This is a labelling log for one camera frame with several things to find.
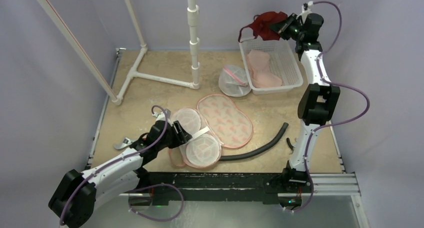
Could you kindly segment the dark red bra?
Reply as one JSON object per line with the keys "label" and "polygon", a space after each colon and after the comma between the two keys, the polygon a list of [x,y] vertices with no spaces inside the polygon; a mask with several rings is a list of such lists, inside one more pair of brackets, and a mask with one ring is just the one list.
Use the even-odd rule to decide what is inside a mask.
{"label": "dark red bra", "polygon": [[264,12],[262,14],[257,14],[253,22],[251,24],[248,24],[244,27],[242,27],[239,30],[238,35],[238,42],[241,42],[242,32],[245,28],[250,28],[252,30],[252,34],[254,38],[257,38],[260,36],[262,40],[268,41],[268,40],[279,40],[280,35],[271,30],[270,26],[279,22],[282,22],[288,18],[288,15],[284,12],[274,12],[274,11],[268,11]]}

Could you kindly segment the floral mesh laundry bag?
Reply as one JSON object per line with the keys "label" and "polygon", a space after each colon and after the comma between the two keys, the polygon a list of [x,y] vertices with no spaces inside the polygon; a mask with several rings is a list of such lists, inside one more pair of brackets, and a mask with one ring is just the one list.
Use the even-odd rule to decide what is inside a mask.
{"label": "floral mesh laundry bag", "polygon": [[211,94],[200,99],[196,108],[182,108],[171,116],[192,138],[169,151],[174,166],[206,169],[222,158],[223,149],[239,149],[253,136],[250,119],[227,96]]}

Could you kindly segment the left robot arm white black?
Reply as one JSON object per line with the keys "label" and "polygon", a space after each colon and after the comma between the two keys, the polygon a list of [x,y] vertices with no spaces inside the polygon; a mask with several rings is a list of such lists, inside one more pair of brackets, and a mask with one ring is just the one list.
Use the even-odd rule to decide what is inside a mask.
{"label": "left robot arm white black", "polygon": [[124,151],[94,168],[68,171],[48,207],[59,217],[60,225],[79,228],[93,212],[112,198],[125,192],[152,192],[157,185],[150,181],[144,165],[155,159],[164,148],[177,148],[192,136],[179,121],[157,120],[150,131],[128,143]]}

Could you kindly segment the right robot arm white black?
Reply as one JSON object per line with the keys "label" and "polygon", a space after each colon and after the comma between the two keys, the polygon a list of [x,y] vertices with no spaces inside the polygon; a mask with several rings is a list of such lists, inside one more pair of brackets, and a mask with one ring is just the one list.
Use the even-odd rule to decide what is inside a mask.
{"label": "right robot arm white black", "polygon": [[286,20],[270,26],[282,39],[296,42],[295,52],[306,71],[308,82],[297,108],[299,136],[280,179],[282,188],[288,192],[310,182],[308,170],[316,140],[321,128],[332,118],[341,93],[338,86],[323,81],[327,73],[317,65],[323,51],[318,41],[323,23],[324,19],[319,14],[299,16],[293,13]]}

